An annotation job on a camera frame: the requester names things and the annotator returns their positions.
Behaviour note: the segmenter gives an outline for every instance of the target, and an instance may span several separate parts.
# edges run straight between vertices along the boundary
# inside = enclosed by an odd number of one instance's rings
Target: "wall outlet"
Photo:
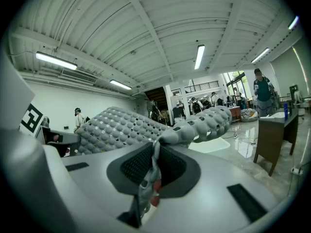
[[[291,173],[292,173],[292,174],[295,174],[295,175],[301,176],[301,175],[302,175],[302,170],[299,171],[298,168],[294,168],[294,167],[293,167],[292,170],[291,170]]]

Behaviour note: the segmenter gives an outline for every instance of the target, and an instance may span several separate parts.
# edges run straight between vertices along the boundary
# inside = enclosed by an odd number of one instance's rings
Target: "black rubber pad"
[[[81,163],[77,163],[77,164],[73,164],[73,165],[68,165],[68,166],[66,166],[66,168],[67,168],[68,172],[70,172],[70,171],[78,170],[78,169],[81,169],[81,168],[84,168],[87,166],[89,166],[88,163],[81,162]]]
[[[227,189],[252,223],[267,213],[241,184],[228,186]]]

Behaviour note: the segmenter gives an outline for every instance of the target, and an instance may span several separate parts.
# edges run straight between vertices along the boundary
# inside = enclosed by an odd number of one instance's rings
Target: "cap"
[[[256,74],[256,72],[261,72],[261,70],[260,70],[259,68],[256,68],[256,69],[254,70],[254,73]]]

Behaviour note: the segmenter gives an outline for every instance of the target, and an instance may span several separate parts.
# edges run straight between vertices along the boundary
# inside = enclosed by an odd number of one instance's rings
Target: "ceiling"
[[[265,48],[280,48],[293,18],[282,0],[28,0],[12,22],[9,47],[14,66],[33,82],[139,96],[180,79],[253,68]],[[37,60],[37,51],[98,80],[60,79],[62,67]]]

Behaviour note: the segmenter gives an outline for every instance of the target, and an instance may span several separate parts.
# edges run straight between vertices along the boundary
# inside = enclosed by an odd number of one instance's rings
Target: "blue bottle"
[[[284,113],[285,113],[285,121],[288,119],[288,105],[287,103],[284,104]]]

